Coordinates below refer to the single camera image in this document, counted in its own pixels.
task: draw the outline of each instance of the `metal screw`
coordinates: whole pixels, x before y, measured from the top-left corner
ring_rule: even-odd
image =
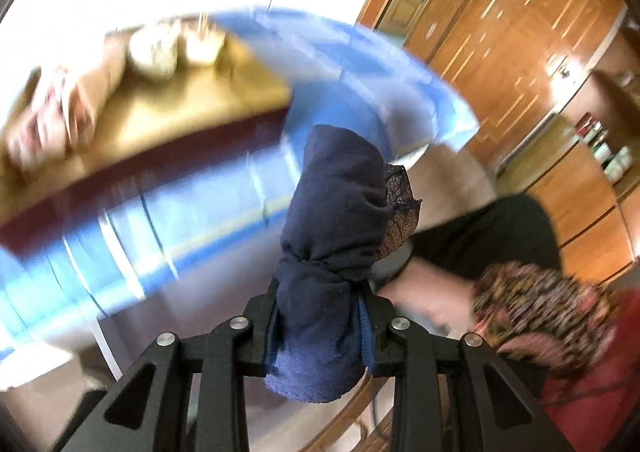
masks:
[[[465,344],[471,347],[480,347],[482,345],[482,337],[476,333],[467,333],[465,335]]]
[[[157,339],[156,342],[159,346],[165,347],[170,346],[175,342],[175,335],[173,333],[162,333]]]
[[[247,317],[233,317],[229,322],[231,329],[244,329],[249,325],[249,319]]]
[[[391,321],[391,326],[394,329],[397,329],[398,331],[404,331],[405,329],[407,329],[409,326],[411,326],[411,322],[409,322],[406,318],[404,317],[397,317],[394,318]]]

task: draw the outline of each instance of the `food item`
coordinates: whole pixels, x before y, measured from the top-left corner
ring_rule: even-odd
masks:
[[[225,44],[225,32],[209,23],[204,13],[197,23],[181,23],[182,45],[178,58],[188,66],[213,66]]]
[[[222,46],[225,44],[225,33],[205,28],[184,31],[184,59],[189,66],[213,66]]]
[[[4,126],[0,129],[0,201],[14,189],[16,183],[24,181],[15,165],[11,162],[4,141],[6,140],[6,134],[9,128],[15,124],[17,119],[20,118],[20,115],[29,107],[41,74],[42,70],[40,67],[34,68],[31,71],[22,91],[17,96],[14,104],[9,108]]]
[[[4,143],[12,164],[22,172],[32,171],[91,142],[97,118],[120,84],[125,61],[126,41],[110,38],[98,61],[84,69],[43,70],[30,105],[6,130]]]
[[[136,31],[129,41],[129,58],[143,75],[168,80],[178,64],[180,23],[148,25]]]

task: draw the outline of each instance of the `shelf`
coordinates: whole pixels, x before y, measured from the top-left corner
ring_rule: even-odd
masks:
[[[638,257],[640,256],[640,189],[636,189],[620,203],[620,210],[629,232],[634,256]]]
[[[562,115],[549,120],[540,133],[500,173],[499,195],[521,192],[536,182],[578,143],[574,127]]]
[[[620,120],[625,123],[630,122],[630,125],[625,127],[634,134],[640,133],[640,105],[609,74],[595,70],[592,76],[596,79],[601,89],[613,100]],[[609,127],[606,124],[606,119],[599,120],[602,120],[605,126]]]
[[[620,203],[631,194],[640,183],[640,161],[636,162],[631,169],[613,186],[616,197]]]
[[[636,52],[636,55],[640,58],[640,32],[633,28],[621,28],[620,31],[622,35],[625,37],[626,42],[629,43],[633,51]]]

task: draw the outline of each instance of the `red shirt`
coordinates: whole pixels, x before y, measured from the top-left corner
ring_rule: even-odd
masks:
[[[640,290],[626,289],[616,336],[602,360],[578,380],[546,380],[539,401],[576,452],[598,452],[640,399],[639,371]]]

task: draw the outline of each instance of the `navy blue cloth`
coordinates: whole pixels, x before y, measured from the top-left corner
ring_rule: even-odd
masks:
[[[385,164],[371,143],[348,129],[313,127],[274,274],[280,344],[266,378],[274,392],[331,402],[364,374],[360,318],[368,318],[357,283],[385,238],[385,196]]]

